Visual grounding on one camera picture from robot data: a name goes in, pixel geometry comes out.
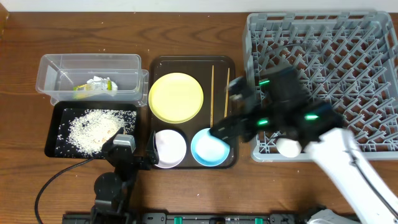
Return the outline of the pink bowl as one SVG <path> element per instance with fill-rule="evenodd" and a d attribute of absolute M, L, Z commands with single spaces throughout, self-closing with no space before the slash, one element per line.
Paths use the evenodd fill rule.
<path fill-rule="evenodd" d="M 159 155 L 156 165 L 162 169 L 169 169 L 179 165 L 187 152 L 184 137 L 171 129 L 165 129 L 155 134 L 155 146 Z"/>

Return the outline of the rice pile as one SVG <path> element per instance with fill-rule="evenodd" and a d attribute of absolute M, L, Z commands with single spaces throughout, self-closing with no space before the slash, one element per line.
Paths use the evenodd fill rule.
<path fill-rule="evenodd" d="M 55 156 L 93 157 L 120 129 L 134 134 L 136 116 L 136 111 L 67 108 L 58 126 Z"/>

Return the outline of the white cup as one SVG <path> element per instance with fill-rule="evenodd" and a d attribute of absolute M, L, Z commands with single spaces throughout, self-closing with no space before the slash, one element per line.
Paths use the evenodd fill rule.
<path fill-rule="evenodd" d="M 279 138 L 276 142 L 276 148 L 284 157 L 295 158 L 302 152 L 302 147 L 298 141 Z"/>

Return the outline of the white tissue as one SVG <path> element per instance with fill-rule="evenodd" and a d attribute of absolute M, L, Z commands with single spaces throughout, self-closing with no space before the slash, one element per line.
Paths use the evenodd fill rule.
<path fill-rule="evenodd" d="M 86 83 L 86 90 L 106 90 L 106 91 L 117 91 L 118 86 L 115 82 L 111 81 L 110 78 L 101 78 L 94 76 Z"/>

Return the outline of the green snack wrapper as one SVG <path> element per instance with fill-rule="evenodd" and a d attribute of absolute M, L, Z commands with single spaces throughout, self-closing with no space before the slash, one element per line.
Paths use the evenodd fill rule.
<path fill-rule="evenodd" d="M 73 98 L 80 100 L 93 95 L 98 95 L 96 91 L 112 91 L 113 84 L 111 80 L 93 81 L 84 85 L 75 86 L 73 90 L 75 91 Z"/>

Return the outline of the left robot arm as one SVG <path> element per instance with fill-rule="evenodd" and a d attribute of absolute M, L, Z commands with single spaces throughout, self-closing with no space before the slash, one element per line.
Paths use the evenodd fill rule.
<path fill-rule="evenodd" d="M 140 170 L 151 170 L 159 163 L 152 132 L 146 146 L 145 156 L 136 156 L 134 136 L 119 129 L 101 148 L 101 155 L 114 167 L 114 171 L 101 174 L 94 184 L 95 204 L 91 209 L 90 223 L 134 224 L 140 215 L 130 209 L 129 202 L 137 174 Z"/>

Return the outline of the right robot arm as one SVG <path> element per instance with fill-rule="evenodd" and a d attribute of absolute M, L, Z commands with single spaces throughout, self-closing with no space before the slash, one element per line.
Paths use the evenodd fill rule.
<path fill-rule="evenodd" d="M 242 137 L 248 142 L 260 131 L 274 133 L 279 151 L 305 151 L 329 176 L 361 223 L 397 223 L 397 197 L 360 151 L 353 133 L 343 127 L 343 117 L 324 100 L 308 99 L 291 65 L 265 71 L 259 80 L 269 98 L 261 106 L 242 77 L 228 84 L 241 111 L 210 128 L 224 142 Z"/>

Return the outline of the black waste tray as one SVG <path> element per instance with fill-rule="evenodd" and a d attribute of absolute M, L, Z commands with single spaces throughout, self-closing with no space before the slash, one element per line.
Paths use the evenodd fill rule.
<path fill-rule="evenodd" d="M 84 117 L 89 112 L 115 111 L 128 123 L 125 128 L 130 135 L 134 134 L 136 125 L 137 107 L 128 103 L 110 101 L 62 101 L 54 106 L 49 133 L 44 147 L 47 157 L 88 159 L 94 152 L 83 152 L 77 146 L 67 141 L 72 129 L 72 121 Z"/>

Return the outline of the grey dishwasher rack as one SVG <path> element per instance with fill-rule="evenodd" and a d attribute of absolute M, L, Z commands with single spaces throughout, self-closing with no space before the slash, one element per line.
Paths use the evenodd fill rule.
<path fill-rule="evenodd" d="M 327 100 L 344 116 L 369 160 L 397 159 L 397 36 L 388 13 L 253 13 L 243 53 L 261 103 L 261 75 L 289 63 L 311 99 Z"/>

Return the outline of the left wooden chopstick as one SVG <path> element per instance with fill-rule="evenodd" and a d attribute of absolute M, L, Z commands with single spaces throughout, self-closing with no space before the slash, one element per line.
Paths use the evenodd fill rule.
<path fill-rule="evenodd" d="M 210 127 L 213 127 L 214 120 L 214 76 L 215 70 L 214 65 L 211 68 L 211 104 L 210 104 Z"/>

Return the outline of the wooden chopstick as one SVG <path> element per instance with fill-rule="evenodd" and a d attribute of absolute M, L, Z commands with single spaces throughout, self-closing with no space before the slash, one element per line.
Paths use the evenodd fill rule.
<path fill-rule="evenodd" d="M 226 118 L 227 115 L 228 115 L 229 78 L 230 78 L 230 68 L 228 68 L 227 78 L 226 78 L 225 101 L 224 101 L 224 118 Z"/>
<path fill-rule="evenodd" d="M 211 104 L 210 104 L 210 127 L 213 127 L 214 120 L 214 76 L 215 70 L 214 65 L 211 68 Z"/>

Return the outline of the blue bowl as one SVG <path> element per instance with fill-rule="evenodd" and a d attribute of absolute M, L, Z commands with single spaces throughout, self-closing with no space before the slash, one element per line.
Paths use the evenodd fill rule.
<path fill-rule="evenodd" d="M 193 158 L 206 167 L 222 164 L 230 152 L 230 146 L 212 136 L 209 128 L 202 129 L 194 135 L 190 149 Z"/>

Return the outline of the brown serving tray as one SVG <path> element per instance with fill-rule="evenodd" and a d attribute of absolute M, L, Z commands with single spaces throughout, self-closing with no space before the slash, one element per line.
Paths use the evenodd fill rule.
<path fill-rule="evenodd" d="M 187 142 L 187 153 L 176 169 L 206 169 L 192 156 L 190 144 L 194 135 L 201 129 L 210 126 L 210 104 L 211 104 L 211 68 L 214 65 L 214 123 L 224 119 L 225 88 L 228 68 L 230 78 L 236 78 L 235 64 L 233 60 L 223 55 L 194 55 L 194 56 L 160 56 L 150 66 L 150 86 L 160 77 L 169 73 L 185 73 L 195 78 L 201 85 L 204 93 L 204 102 L 201 110 L 191 120 L 171 124 L 158 119 L 153 113 L 150 114 L 148 122 L 152 131 L 159 132 L 163 129 L 173 129 L 185 138 Z M 236 105 L 228 102 L 228 114 L 231 115 Z"/>

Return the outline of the yellow plate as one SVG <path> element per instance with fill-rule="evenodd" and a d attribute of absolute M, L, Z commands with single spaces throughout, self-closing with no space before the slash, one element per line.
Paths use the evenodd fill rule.
<path fill-rule="evenodd" d="M 201 110 L 204 93 L 199 82 L 185 73 L 169 73 L 154 82 L 149 91 L 153 115 L 166 123 L 189 121 Z"/>

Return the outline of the right wooden chopstick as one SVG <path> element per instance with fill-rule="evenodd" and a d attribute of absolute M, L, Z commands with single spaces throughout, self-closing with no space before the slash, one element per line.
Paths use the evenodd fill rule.
<path fill-rule="evenodd" d="M 229 78 L 230 78 L 230 68 L 228 68 L 227 78 L 226 78 L 225 101 L 224 101 L 224 118 L 226 118 L 227 115 L 228 115 Z"/>

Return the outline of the clear plastic bin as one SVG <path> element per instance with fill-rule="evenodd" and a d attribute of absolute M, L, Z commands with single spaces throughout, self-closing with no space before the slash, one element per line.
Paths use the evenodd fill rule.
<path fill-rule="evenodd" d="M 96 91 L 83 101 L 121 101 L 145 106 L 149 91 L 149 72 L 137 54 L 46 54 L 40 59 L 35 89 L 51 97 L 51 104 L 73 101 L 75 86 L 94 76 L 110 78 L 117 91 Z"/>

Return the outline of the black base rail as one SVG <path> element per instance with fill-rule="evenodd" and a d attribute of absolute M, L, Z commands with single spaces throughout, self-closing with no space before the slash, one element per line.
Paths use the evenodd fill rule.
<path fill-rule="evenodd" d="M 289 223 L 358 223 L 353 217 L 341 217 L 333 211 L 321 210 L 311 217 L 301 218 L 293 214 L 272 215 L 167 215 L 165 213 L 145 213 L 134 223 L 141 224 L 289 224 Z"/>

